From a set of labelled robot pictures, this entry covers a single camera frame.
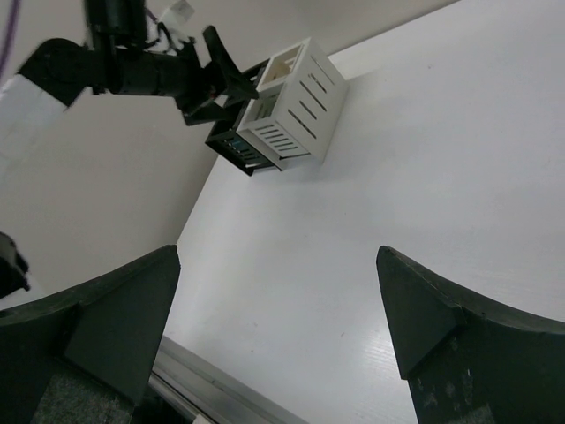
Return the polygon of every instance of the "black object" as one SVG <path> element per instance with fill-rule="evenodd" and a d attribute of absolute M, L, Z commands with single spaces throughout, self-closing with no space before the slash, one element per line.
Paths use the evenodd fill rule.
<path fill-rule="evenodd" d="M 419 422 L 565 422 L 565 323 L 486 298 L 390 247 L 377 268 Z"/>
<path fill-rule="evenodd" d="M 258 98 L 253 84 L 238 70 L 213 26 L 204 30 L 212 61 L 205 67 L 185 42 L 176 56 L 145 51 L 145 0 L 84 0 L 88 42 L 44 42 L 19 73 L 66 106 L 91 87 L 95 95 L 154 95 L 175 99 L 187 125 L 230 119 L 215 99 L 231 95 Z"/>
<path fill-rule="evenodd" d="M 26 260 L 19 254 L 14 240 L 0 232 L 0 299 L 16 290 L 29 291 Z"/>
<path fill-rule="evenodd" d="M 268 61 L 255 65 L 244 72 L 244 77 L 257 87 Z M 241 96 L 229 96 L 224 109 L 230 114 L 230 119 L 218 121 L 208 135 L 206 144 L 218 155 L 223 156 L 247 175 L 251 176 L 256 170 L 272 168 L 275 165 L 262 155 L 256 148 L 242 139 L 236 132 L 250 100 Z"/>
<path fill-rule="evenodd" d="M 147 386 L 179 273 L 176 247 L 165 246 L 0 311 L 0 422 L 28 423 L 38 413 L 38 422 L 98 422 L 83 416 L 97 403 L 130 413 Z"/>

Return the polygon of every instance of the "table surface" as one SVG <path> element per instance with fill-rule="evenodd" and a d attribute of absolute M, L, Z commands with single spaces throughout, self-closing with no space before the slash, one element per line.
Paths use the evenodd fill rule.
<path fill-rule="evenodd" d="M 565 2 L 463 0 L 332 57 L 322 165 L 219 159 L 165 331 L 310 422 L 416 422 L 375 257 L 565 321 Z"/>

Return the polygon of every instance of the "white box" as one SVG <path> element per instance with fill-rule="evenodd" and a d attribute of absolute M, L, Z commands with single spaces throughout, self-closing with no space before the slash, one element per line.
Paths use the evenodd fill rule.
<path fill-rule="evenodd" d="M 302 155 L 323 162 L 348 87 L 312 39 L 300 42 L 269 59 L 237 133 L 281 170 Z"/>

